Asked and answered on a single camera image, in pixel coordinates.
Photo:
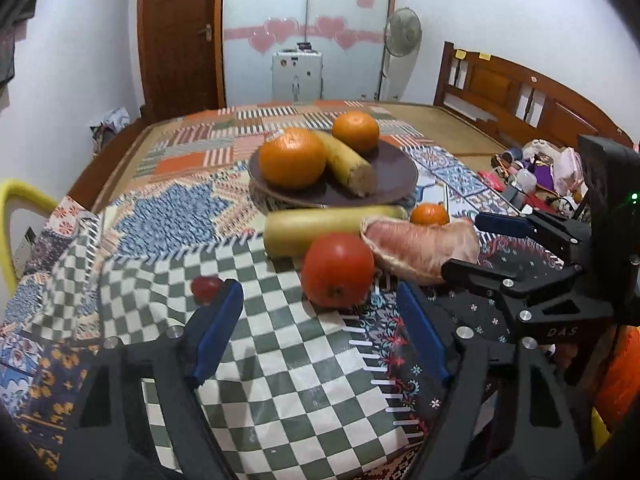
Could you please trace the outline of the sliding wardrobe with hearts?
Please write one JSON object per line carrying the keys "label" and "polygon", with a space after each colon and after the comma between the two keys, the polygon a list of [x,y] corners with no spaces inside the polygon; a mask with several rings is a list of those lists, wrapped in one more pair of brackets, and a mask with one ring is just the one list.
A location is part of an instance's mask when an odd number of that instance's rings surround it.
{"label": "sliding wardrobe with hearts", "polygon": [[374,101],[392,0],[222,0],[224,85],[230,105],[273,100],[272,62],[302,42],[322,57],[326,100]]}

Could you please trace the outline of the red tomato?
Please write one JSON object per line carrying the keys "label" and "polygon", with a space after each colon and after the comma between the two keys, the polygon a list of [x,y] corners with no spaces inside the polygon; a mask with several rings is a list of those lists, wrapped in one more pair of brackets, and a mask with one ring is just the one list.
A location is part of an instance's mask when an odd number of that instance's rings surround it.
{"label": "red tomato", "polygon": [[350,309],[369,293],[375,263],[359,235],[331,233],[312,242],[300,281],[307,299],[318,307]]}

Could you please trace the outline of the small red grape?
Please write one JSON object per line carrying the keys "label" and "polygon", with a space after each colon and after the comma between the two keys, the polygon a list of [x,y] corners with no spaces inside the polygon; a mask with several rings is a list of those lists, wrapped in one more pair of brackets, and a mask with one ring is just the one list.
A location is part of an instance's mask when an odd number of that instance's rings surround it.
{"label": "small red grape", "polygon": [[217,275],[201,275],[194,278],[191,283],[194,301],[199,306],[208,306],[214,301],[223,284],[224,281]]}

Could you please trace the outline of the patchwork bed quilt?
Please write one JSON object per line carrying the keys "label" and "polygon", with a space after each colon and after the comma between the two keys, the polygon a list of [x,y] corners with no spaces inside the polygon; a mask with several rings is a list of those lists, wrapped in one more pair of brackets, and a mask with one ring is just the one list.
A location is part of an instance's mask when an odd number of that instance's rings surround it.
{"label": "patchwork bed quilt", "polygon": [[[512,212],[512,207],[464,163],[465,157],[490,153],[491,142],[457,117],[434,107],[355,101],[254,105],[223,108],[150,127],[131,150],[130,164],[111,203],[90,207],[77,197],[66,196],[56,205],[6,307],[1,326],[1,404],[15,429],[14,437],[1,442],[6,462],[12,462],[12,446],[18,445],[35,462],[36,474],[55,476],[58,472],[58,464],[46,465],[16,418],[47,348],[47,341],[30,326],[46,310],[43,293],[52,282],[54,267],[70,248],[87,237],[94,247],[110,243],[118,254],[152,256],[217,245],[231,237],[262,239],[266,215],[282,209],[283,203],[250,180],[250,156],[270,132],[283,127],[326,130],[338,116],[353,110],[373,117],[384,141],[400,148],[416,164],[419,177],[413,196],[404,200],[407,209],[422,203],[442,204],[454,218]],[[422,439],[411,445],[405,473],[442,407],[444,393],[420,367],[397,315],[399,334],[390,349],[387,373],[408,394],[423,431]]]}

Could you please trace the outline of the yellow foam tube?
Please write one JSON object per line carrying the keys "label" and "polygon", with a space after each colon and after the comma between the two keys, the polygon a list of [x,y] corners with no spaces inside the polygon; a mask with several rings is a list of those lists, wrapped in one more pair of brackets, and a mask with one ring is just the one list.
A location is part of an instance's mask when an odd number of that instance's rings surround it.
{"label": "yellow foam tube", "polygon": [[58,204],[55,198],[18,179],[1,181],[1,299],[15,292],[17,274],[13,263],[14,249],[30,227],[32,217],[47,219]]}

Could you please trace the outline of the dark purple plate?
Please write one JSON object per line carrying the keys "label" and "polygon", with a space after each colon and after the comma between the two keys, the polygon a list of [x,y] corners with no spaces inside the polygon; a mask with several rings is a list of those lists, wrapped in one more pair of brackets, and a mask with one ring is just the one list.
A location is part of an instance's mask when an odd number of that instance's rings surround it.
{"label": "dark purple plate", "polygon": [[418,168],[414,161],[400,148],[379,140],[378,148],[364,159],[372,166],[378,177],[376,191],[367,197],[357,197],[344,187],[330,168],[309,188],[292,191],[269,184],[259,169],[258,152],[248,161],[248,174],[262,192],[297,207],[359,207],[399,203],[413,196],[418,182]]}

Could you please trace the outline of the white box appliance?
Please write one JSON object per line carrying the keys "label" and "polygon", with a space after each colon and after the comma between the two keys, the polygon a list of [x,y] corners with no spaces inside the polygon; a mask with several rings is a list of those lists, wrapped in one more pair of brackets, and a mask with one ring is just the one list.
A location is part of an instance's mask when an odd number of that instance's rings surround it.
{"label": "white box appliance", "polygon": [[322,98],[323,56],[310,42],[272,55],[273,101],[307,103]]}

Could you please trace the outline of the brown wooden door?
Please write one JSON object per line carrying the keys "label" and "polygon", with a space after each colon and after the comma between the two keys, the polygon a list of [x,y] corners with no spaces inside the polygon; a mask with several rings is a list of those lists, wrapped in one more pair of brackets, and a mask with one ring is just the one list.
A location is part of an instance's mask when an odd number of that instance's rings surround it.
{"label": "brown wooden door", "polygon": [[137,0],[144,111],[155,120],[224,106],[221,0]]}

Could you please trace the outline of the wooden bed headboard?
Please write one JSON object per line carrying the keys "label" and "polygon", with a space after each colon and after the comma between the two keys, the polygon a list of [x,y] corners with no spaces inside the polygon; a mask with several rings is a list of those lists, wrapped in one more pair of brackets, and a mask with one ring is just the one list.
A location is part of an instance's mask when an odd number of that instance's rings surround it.
{"label": "wooden bed headboard", "polygon": [[603,136],[631,148],[634,141],[596,104],[524,65],[447,41],[434,105],[504,146],[545,140],[576,148],[580,136]]}

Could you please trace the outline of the large orange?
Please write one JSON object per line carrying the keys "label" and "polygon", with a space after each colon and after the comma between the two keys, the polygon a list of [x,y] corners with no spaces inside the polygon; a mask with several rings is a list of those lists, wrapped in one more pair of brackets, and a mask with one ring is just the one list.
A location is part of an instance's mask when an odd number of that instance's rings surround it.
{"label": "large orange", "polygon": [[353,110],[334,120],[332,134],[354,151],[364,154],[378,146],[380,127],[369,114]]}
{"label": "large orange", "polygon": [[258,167],[269,184],[301,190],[324,173],[326,149],[308,129],[280,129],[265,136],[258,150]]}

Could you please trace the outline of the standing electric fan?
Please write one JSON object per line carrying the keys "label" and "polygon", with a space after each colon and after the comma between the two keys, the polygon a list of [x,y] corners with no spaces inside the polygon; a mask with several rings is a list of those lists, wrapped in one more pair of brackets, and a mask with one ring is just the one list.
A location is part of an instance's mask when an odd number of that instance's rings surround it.
{"label": "standing electric fan", "polygon": [[412,9],[405,6],[387,19],[378,92],[380,101],[400,100],[416,65],[421,41],[422,24]]}

